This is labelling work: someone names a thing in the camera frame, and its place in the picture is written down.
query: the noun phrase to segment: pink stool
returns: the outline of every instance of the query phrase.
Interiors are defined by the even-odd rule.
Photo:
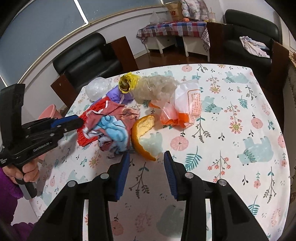
[[[38,120],[43,119],[43,118],[58,118],[61,119],[63,118],[61,116],[61,114],[57,111],[57,107],[52,104],[50,106],[48,106],[43,112],[42,114],[38,117]],[[46,153],[42,154],[41,156],[39,156],[39,159],[44,160]]]

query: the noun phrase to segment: red cloth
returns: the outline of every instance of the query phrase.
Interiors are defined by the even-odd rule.
[[[80,146],[86,146],[88,145],[89,143],[92,143],[93,141],[97,140],[98,137],[93,137],[91,139],[87,139],[84,134],[83,134],[83,128],[85,127],[85,122],[86,122],[86,119],[87,119],[87,116],[86,116],[86,113],[90,110],[94,110],[94,111],[99,111],[103,108],[105,108],[106,106],[106,101],[107,100],[110,100],[109,97],[104,97],[102,98],[100,101],[98,101],[97,103],[91,105],[85,112],[82,113],[81,116],[79,116],[79,118],[83,119],[83,126],[79,129],[77,129],[77,133],[78,133],[78,139],[77,139],[77,142]]]

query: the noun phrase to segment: purple cloth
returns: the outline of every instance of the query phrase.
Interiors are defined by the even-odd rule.
[[[118,85],[115,86],[113,89],[111,89],[110,91],[107,92],[106,96],[108,96],[110,98],[110,100],[116,102],[116,103],[119,103],[121,98],[122,98],[122,95],[124,95],[124,99],[122,101],[121,104],[128,104],[130,102],[133,101],[133,95],[131,93],[127,93],[127,94],[123,94]]]
[[[23,194],[19,186],[14,184],[0,168],[0,217],[7,225],[11,225],[17,200],[21,197]],[[32,229],[32,223],[18,223],[12,226],[11,232],[14,232],[20,241],[26,241]]]

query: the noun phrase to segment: black handle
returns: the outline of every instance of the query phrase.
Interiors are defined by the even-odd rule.
[[[24,166],[24,164],[21,165],[15,165],[21,172],[23,175],[25,175],[22,171],[22,167]],[[15,179],[16,182],[19,184],[20,189],[22,190],[25,199],[30,200],[34,197],[37,196],[37,188],[36,188],[36,184],[35,183],[31,183],[31,182],[25,182],[24,179]]]

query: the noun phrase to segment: checkered tablecloth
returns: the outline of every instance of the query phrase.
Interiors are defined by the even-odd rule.
[[[149,26],[138,30],[137,37],[145,43],[147,37],[156,36],[191,36],[191,37],[202,37],[207,23],[202,21],[197,22],[177,22],[177,23],[161,23],[155,26]],[[210,41],[208,33],[206,32],[207,38],[203,40],[205,42],[204,48],[208,50],[210,48]]]

